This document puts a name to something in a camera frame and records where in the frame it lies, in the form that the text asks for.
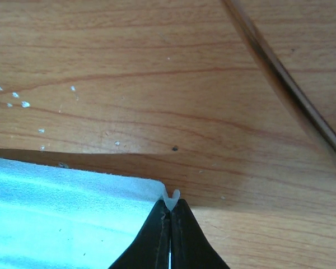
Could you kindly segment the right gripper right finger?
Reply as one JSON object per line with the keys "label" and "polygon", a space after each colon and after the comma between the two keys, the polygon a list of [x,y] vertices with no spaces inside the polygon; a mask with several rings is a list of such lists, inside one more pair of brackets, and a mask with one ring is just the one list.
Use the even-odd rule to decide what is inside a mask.
{"label": "right gripper right finger", "polygon": [[184,199],[171,212],[172,268],[229,268],[213,249]]}

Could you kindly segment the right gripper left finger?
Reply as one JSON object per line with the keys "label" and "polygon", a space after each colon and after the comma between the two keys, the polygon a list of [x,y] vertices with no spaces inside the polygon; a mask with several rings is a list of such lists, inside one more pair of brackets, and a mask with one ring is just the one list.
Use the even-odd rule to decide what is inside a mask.
{"label": "right gripper left finger", "polygon": [[168,268],[170,216],[165,202],[157,201],[134,241],[110,268]]}

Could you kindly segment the light blue square mat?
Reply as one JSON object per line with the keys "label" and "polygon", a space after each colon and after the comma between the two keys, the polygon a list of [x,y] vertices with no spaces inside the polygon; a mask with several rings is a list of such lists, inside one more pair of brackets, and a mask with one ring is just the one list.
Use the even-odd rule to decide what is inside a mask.
{"label": "light blue square mat", "polygon": [[158,200],[158,180],[0,158],[0,268],[108,268]]}

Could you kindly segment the brown sunglasses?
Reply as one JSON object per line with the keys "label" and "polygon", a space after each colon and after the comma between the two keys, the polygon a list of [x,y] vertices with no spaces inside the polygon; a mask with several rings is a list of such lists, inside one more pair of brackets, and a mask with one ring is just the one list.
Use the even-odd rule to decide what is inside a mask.
{"label": "brown sunglasses", "polygon": [[290,115],[336,164],[336,132],[314,107],[244,11],[240,1],[222,1],[222,7],[249,53]]}

